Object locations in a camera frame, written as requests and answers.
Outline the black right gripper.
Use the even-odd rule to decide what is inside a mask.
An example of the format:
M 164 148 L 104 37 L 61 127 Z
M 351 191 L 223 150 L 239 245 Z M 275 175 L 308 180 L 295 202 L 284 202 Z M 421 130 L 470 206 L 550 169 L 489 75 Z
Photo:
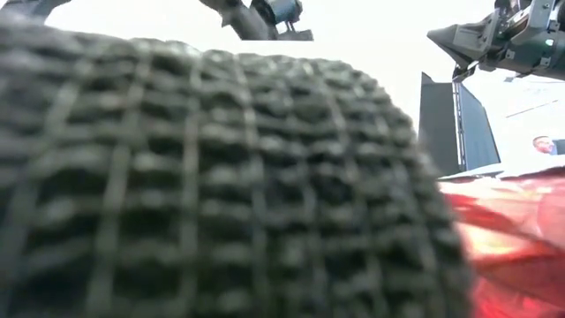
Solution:
M 445 51 L 456 63 L 452 80 L 462 82 L 477 69 L 492 72 L 504 69 L 515 73 L 515 78 L 528 75 L 547 75 L 547 38 L 534 37 L 521 44 L 502 42 L 493 46 L 486 34 L 489 18 L 479 22 L 456 24 L 434 29 L 427 38 Z

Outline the folding black room divider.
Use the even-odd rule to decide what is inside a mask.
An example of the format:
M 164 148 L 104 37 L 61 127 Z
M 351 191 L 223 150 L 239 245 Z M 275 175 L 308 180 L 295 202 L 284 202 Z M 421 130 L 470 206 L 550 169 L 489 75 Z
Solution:
M 463 84 L 421 74 L 418 134 L 444 176 L 501 161 L 482 103 Z

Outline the person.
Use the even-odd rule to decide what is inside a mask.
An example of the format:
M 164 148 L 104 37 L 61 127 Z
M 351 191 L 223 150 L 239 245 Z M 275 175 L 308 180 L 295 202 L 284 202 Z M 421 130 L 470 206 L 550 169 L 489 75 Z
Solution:
M 565 139 L 553 139 L 541 135 L 532 140 L 532 145 L 537 153 L 542 155 L 565 155 Z

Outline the red shiny plastic package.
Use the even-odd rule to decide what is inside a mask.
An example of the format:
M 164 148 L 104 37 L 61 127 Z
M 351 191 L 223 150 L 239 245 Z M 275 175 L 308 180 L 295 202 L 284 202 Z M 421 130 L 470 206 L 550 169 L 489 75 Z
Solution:
M 565 318 L 565 167 L 439 185 L 476 272 L 473 318 Z

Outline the dark grey knitted fabric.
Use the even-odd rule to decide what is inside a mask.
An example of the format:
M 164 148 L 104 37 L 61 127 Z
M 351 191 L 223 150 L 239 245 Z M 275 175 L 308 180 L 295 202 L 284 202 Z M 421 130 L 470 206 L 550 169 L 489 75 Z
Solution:
M 365 73 L 0 19 L 0 318 L 471 318 L 470 278 Z

